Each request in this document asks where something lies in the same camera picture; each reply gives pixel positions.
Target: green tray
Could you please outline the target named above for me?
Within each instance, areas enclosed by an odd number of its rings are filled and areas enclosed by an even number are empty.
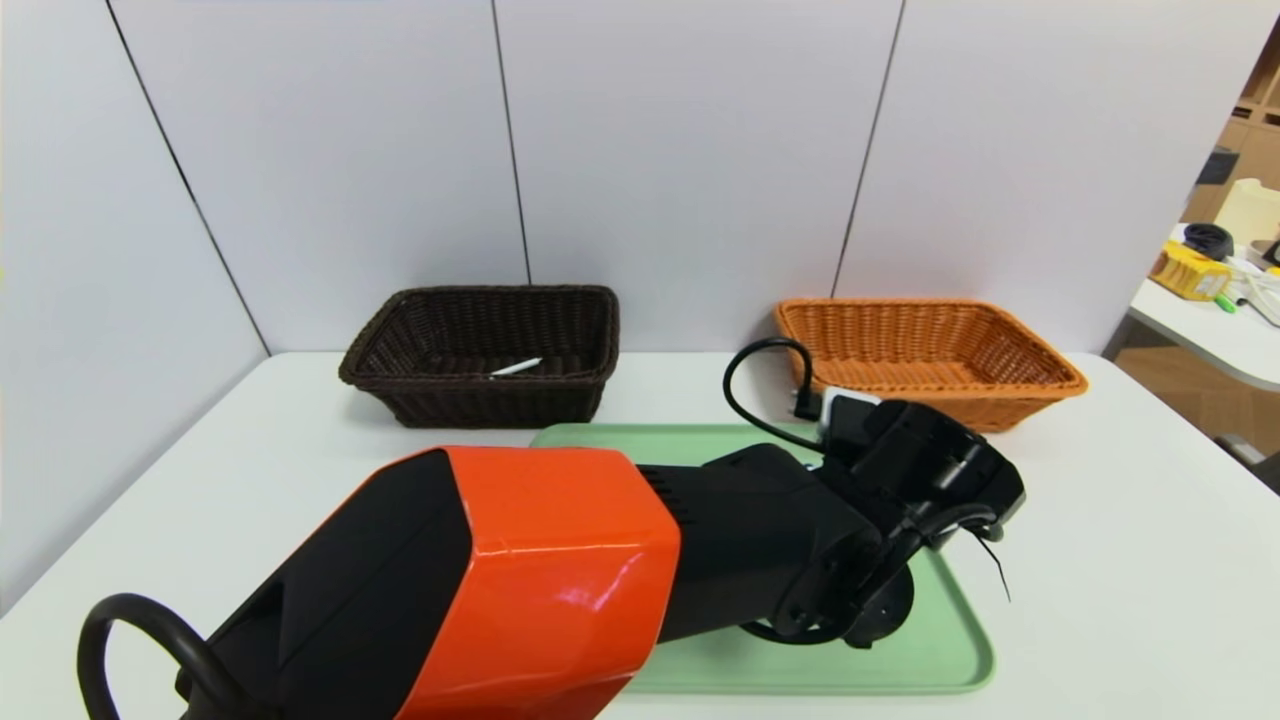
[[[788,427],[809,434],[812,425]],[[635,462],[700,465],[758,442],[778,442],[749,425],[591,425],[547,428],[534,447],[611,447]],[[780,443],[803,461],[815,454]],[[915,606],[906,624],[869,651],[841,642],[785,646],[737,628],[658,646],[631,693],[947,694],[984,685],[995,670],[987,634],[942,559],[911,560]]]

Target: yellow box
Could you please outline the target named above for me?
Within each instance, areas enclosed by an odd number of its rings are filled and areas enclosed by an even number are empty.
[[[1187,300],[1213,300],[1231,279],[1231,270],[1180,242],[1169,241],[1149,277]]]

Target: black robot arm segment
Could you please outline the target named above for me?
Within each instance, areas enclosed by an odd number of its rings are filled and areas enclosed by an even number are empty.
[[[918,550],[957,529],[998,541],[1024,498],[1009,460],[925,405],[835,397],[814,445],[817,469],[773,445],[703,468],[641,466],[682,533],[659,642],[741,625],[870,647],[910,612]]]

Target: orange wicker basket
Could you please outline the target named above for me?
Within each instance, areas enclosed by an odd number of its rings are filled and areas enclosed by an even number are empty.
[[[813,354],[813,389],[931,405],[975,430],[1007,430],[1088,382],[1016,318],[972,300],[787,300],[782,334]],[[800,356],[791,354],[800,382]]]

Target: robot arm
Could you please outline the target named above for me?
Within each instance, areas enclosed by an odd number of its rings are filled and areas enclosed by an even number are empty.
[[[910,612],[910,557],[957,529],[1000,539],[1023,483],[924,405],[835,397],[823,428],[817,468],[768,443],[699,468],[589,448],[401,460],[207,641],[138,596],[95,607],[78,659],[90,717],[116,717],[113,620],[179,660],[187,720],[586,720],[655,642],[741,625],[869,648]]]

